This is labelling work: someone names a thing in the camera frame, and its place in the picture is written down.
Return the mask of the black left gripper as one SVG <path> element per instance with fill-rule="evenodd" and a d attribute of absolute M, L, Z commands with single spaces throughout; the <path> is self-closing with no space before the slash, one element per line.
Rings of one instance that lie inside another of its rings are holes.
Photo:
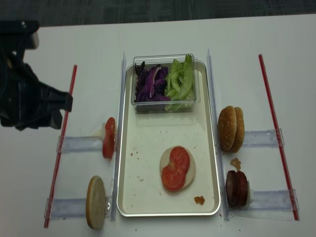
<path fill-rule="evenodd" d="M 61 110 L 72 111 L 73 97 L 38 80 L 31 67 L 13 53 L 0 50 L 0 124 L 60 129 Z"/>

